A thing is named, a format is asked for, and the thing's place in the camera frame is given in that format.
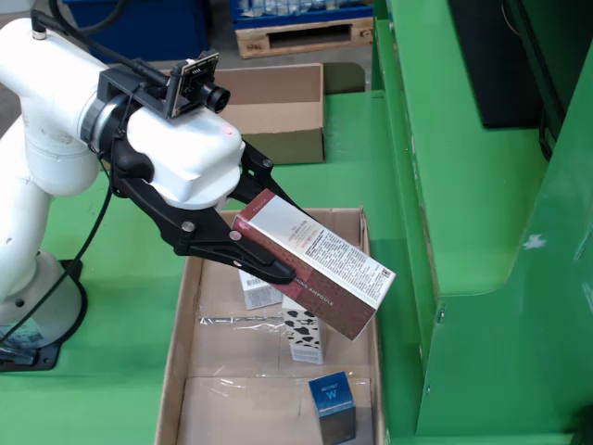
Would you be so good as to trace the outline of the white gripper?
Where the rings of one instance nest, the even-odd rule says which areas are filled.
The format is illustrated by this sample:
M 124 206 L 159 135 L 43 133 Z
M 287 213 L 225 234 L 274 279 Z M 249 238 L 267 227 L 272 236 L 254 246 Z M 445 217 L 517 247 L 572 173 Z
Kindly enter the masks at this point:
M 244 236 L 233 240 L 215 210 L 229 197 L 248 204 L 268 189 L 304 211 L 272 178 L 273 162 L 235 127 L 206 108 L 174 121 L 140 108 L 128 120 L 127 139 L 111 148 L 112 184 L 157 225 L 176 255 L 230 265 L 274 285 L 293 281 L 296 272 L 266 248 Z M 141 177 L 147 167 L 123 166 L 132 148 L 152 162 L 151 184 Z

